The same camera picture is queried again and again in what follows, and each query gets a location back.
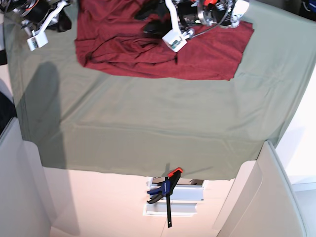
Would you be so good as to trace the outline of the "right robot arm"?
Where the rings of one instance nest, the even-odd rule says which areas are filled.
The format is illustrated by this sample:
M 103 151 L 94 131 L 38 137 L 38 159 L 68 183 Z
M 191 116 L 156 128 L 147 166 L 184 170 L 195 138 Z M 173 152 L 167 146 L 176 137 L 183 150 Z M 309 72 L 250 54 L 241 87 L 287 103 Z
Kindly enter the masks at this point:
M 77 54 L 135 54 L 141 47 L 152 52 L 161 46 L 158 39 L 144 36 L 147 18 L 152 15 L 166 19 L 168 0 L 79 0 Z M 70 0 L 2 0 L 0 9 L 17 14 L 40 29 L 49 15 L 58 11 L 61 17 Z

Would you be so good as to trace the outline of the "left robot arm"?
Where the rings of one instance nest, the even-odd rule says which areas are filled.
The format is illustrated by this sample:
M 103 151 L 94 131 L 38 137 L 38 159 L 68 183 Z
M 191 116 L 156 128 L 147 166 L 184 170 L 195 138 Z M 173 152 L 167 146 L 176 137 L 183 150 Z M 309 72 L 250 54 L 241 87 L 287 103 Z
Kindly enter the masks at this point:
M 144 33 L 161 37 L 173 52 L 178 52 L 188 40 L 216 27 L 236 28 L 248 8 L 247 0 L 151 0 L 134 18 L 145 20 L 157 15 L 159 20 L 149 22 Z

